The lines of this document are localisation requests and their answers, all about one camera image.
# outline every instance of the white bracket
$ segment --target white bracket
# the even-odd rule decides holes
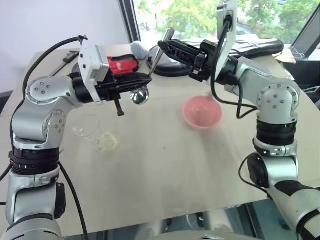
[[[88,40],[84,39],[78,57],[78,64],[83,83],[92,100],[96,104],[101,104],[102,101],[95,86],[98,82],[104,81],[109,70],[109,62],[105,50],[100,46],[90,44]]]
[[[221,34],[219,30],[222,29],[221,26],[223,27],[224,20],[227,15],[232,16],[232,26],[230,28],[230,31],[226,34],[226,41],[222,47],[221,55],[216,65],[215,80],[218,78],[222,68],[225,66],[228,59],[228,55],[236,42],[237,22],[238,22],[237,11],[238,11],[238,0],[228,0],[226,5],[218,8],[218,15],[219,14],[222,15],[221,17],[218,16],[217,18],[218,35]],[[208,79],[207,84],[208,85],[211,84],[210,78]]]

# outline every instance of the black cable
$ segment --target black cable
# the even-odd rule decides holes
[[[6,168],[6,170],[4,170],[4,172],[1,174],[0,182],[7,176],[7,174],[10,172],[11,168],[12,168],[12,165],[9,164],[9,166]],[[4,205],[6,205],[5,202],[0,202],[0,206],[4,206]]]
[[[80,217],[80,222],[81,222],[81,226],[82,226],[82,230],[83,230],[84,239],[85,240],[89,240],[84,214],[82,212],[81,205],[80,205],[79,198],[77,196],[75,187],[74,187],[70,177],[68,176],[68,173],[65,170],[64,166],[62,166],[61,162],[59,162],[59,166],[60,166],[60,169],[61,169],[61,171],[62,171],[67,183],[69,184],[69,187],[71,189],[71,192],[72,192],[72,195],[73,195],[73,198],[74,198],[74,201],[75,201],[76,208],[78,209],[78,213],[79,213],[79,217]]]
[[[237,110],[236,110],[236,118],[237,119],[243,119],[248,114],[258,110],[258,108],[253,107],[251,110],[247,111],[243,115],[240,115],[241,107],[243,106],[242,101],[244,99],[244,88],[243,88],[242,83],[240,81],[238,82],[238,88],[239,88],[239,102],[238,102],[238,105],[237,105],[238,107],[237,107]]]
[[[227,20],[224,23],[222,34],[221,34],[221,37],[219,39],[219,42],[217,44],[217,47],[215,49],[215,53],[214,53],[214,56],[213,56],[212,68],[211,68],[211,91],[212,91],[212,95],[214,96],[214,98],[218,102],[220,102],[222,104],[228,104],[228,105],[237,106],[238,107],[237,108],[237,118],[238,119],[242,119],[245,116],[247,116],[248,114],[250,114],[250,113],[252,113],[252,112],[254,112],[254,111],[258,110],[258,109],[257,109],[256,106],[253,106],[253,105],[242,104],[242,101],[243,101],[243,88],[242,88],[241,83],[238,82],[238,87],[242,88],[242,91],[241,91],[241,89],[239,89],[239,101],[238,101],[238,103],[237,102],[231,102],[231,101],[222,100],[221,98],[218,97],[217,92],[216,92],[216,88],[215,88],[217,64],[218,64],[219,57],[221,55],[221,51],[222,51],[222,47],[224,45],[224,41],[225,41],[225,39],[227,37],[227,33],[229,31],[229,28],[230,28],[230,24],[231,24],[230,20]],[[246,112],[242,116],[240,116],[241,107],[251,108],[252,110],[249,110],[248,112]]]
[[[259,186],[255,185],[255,184],[251,183],[251,182],[248,182],[248,181],[244,180],[244,178],[241,176],[241,170],[242,170],[245,162],[247,161],[248,157],[249,157],[249,155],[242,161],[242,163],[241,163],[241,165],[240,165],[240,167],[239,167],[239,171],[238,171],[239,178],[240,178],[244,183],[246,183],[246,184],[248,184],[248,185],[250,185],[250,186],[252,186],[252,187],[254,187],[254,188],[256,188],[256,189],[259,189],[259,190],[261,190],[262,192],[264,192],[265,194],[269,195],[268,192],[267,192],[266,190],[264,190],[262,187],[259,187]]]

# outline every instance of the metal rod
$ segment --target metal rod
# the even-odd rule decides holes
[[[175,30],[172,27],[169,27],[165,32],[165,35],[163,37],[163,41],[171,40],[172,37],[174,36],[174,34],[175,34]],[[159,49],[156,52],[155,57],[153,59],[153,64],[150,68],[149,77],[151,77],[152,73],[155,71],[163,54],[164,54],[164,51],[159,47]]]
[[[68,63],[64,62],[60,66],[58,66],[49,76],[54,77],[59,73]]]

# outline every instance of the white wall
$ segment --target white wall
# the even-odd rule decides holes
[[[0,93],[15,88],[35,52],[84,34],[97,45],[129,43],[119,1],[0,0]]]

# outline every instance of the window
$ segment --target window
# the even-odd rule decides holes
[[[217,40],[217,6],[223,0],[133,0],[138,31],[146,47],[155,46],[168,27],[174,38]],[[239,40],[278,38],[291,45],[319,0],[238,0]]]
[[[292,44],[292,52],[303,54],[306,58],[319,56],[320,48],[320,4]]]

